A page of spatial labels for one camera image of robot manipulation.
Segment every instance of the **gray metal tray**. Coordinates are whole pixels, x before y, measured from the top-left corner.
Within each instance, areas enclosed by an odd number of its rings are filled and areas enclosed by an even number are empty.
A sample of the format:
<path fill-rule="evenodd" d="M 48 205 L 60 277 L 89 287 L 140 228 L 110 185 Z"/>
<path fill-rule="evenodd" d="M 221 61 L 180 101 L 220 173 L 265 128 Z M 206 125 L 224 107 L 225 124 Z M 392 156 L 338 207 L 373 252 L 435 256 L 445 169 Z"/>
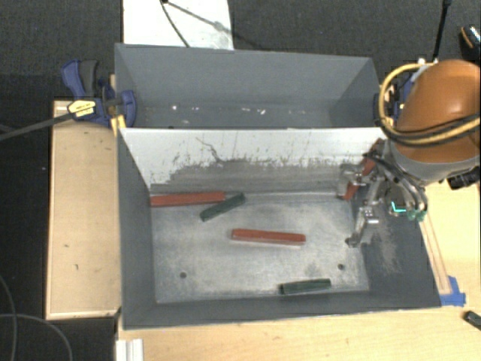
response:
<path fill-rule="evenodd" d="M 127 329 L 275 320 L 439 306 L 419 226 L 391 218 L 349 248 L 351 202 L 338 166 L 357 162 L 378 129 L 122 129 L 118 139 L 123 320 Z M 152 209 L 153 193 L 224 190 L 247 202 L 202 222 L 207 206 Z M 233 228 L 300 232 L 303 247 L 232 242 Z M 323 293 L 278 285 L 331 278 Z"/>

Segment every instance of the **yellow cable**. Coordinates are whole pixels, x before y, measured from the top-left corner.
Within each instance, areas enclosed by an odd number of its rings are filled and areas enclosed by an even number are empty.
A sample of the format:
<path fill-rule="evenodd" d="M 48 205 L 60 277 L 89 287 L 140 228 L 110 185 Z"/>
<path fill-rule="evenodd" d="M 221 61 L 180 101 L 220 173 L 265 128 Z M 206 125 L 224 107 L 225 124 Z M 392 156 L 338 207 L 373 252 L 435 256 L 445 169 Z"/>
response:
<path fill-rule="evenodd" d="M 434 63 L 426 63 L 426 64 L 419 64 L 419 63 L 411 63 L 411 64 L 406 64 L 402 65 L 399 68 L 396 68 L 393 72 L 391 72 L 386 79 L 384 79 L 383 84 L 381 85 L 380 88 L 380 94 L 379 94 L 379 101 L 378 101 L 378 108 L 379 108 L 379 115 L 380 115 L 380 121 L 383 124 L 383 127 L 391 132 L 393 135 L 399 136 L 400 138 L 403 138 L 404 136 L 407 135 L 415 135 L 412 132 L 401 132 L 392 127 L 389 124 L 389 118 L 386 116 L 386 112 L 384 111 L 384 95 L 386 94 L 386 90 L 389 88 L 389 84 L 391 83 L 391 80 L 394 79 L 397 75 L 402 74 L 405 71 L 409 71 L 412 69 L 418 69 L 421 68 L 425 65 L 431 66 Z M 439 135 L 434 135 L 434 136 L 429 136 L 426 138 L 421 138 L 421 139 L 412 139 L 412 140 L 404 140 L 408 144 L 433 144 L 436 142 L 441 142 L 444 141 L 448 138 L 454 137 L 456 135 L 460 135 L 466 131 L 469 131 L 473 129 L 474 127 L 479 126 L 479 117 L 477 117 L 475 120 L 471 120 L 469 123 L 466 123 L 462 126 L 456 127 L 454 129 L 451 129 L 449 131 L 443 132 L 442 134 Z"/>

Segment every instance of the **bin floor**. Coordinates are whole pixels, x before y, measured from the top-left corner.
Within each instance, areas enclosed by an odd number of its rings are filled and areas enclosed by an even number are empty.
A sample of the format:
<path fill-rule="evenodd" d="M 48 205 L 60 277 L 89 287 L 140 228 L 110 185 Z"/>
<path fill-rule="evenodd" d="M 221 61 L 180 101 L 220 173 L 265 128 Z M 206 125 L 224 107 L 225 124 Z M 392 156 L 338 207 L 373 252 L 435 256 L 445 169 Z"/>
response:
<path fill-rule="evenodd" d="M 330 278 L 322 293 L 368 290 L 362 253 L 344 240 L 350 204 L 333 193 L 245 193 L 247 202 L 202 222 L 209 205 L 153 208 L 158 303 L 273 296 L 279 285 Z M 233 229 L 306 235 L 300 247 L 232 241 Z"/>

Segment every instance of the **clamp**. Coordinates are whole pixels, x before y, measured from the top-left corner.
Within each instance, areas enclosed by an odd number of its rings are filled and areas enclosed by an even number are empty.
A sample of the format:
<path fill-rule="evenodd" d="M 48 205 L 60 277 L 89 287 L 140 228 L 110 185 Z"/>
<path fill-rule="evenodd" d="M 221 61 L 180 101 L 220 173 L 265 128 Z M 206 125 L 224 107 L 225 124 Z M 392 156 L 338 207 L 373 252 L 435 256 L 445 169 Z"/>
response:
<path fill-rule="evenodd" d="M 112 86 L 104 80 L 96 81 L 97 60 L 77 60 L 66 62 L 61 69 L 64 85 L 70 89 L 76 101 L 87 99 L 90 103 L 86 111 L 70 111 L 77 121 L 89 121 L 110 127 L 110 120 L 116 116 L 116 109 L 123 108 L 127 127 L 132 127 L 137 113 L 134 93 L 129 89 L 122 91 L 116 98 Z"/>

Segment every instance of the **green block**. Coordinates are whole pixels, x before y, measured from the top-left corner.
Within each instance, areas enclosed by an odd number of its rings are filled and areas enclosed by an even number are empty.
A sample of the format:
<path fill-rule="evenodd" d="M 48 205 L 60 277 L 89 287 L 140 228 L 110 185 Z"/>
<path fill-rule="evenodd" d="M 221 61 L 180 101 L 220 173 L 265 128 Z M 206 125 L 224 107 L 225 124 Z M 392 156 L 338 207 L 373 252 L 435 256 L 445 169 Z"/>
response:
<path fill-rule="evenodd" d="M 227 211 L 232 210 L 246 202 L 246 196 L 240 193 L 232 198 L 226 199 L 224 202 L 220 202 L 217 205 L 206 208 L 201 212 L 201 219 L 203 222 L 211 220 L 220 214 L 224 214 Z"/>
<path fill-rule="evenodd" d="M 320 278 L 316 280 L 290 282 L 280 285 L 280 292 L 284 296 L 293 294 L 313 293 L 331 288 L 331 280 L 329 278 Z"/>

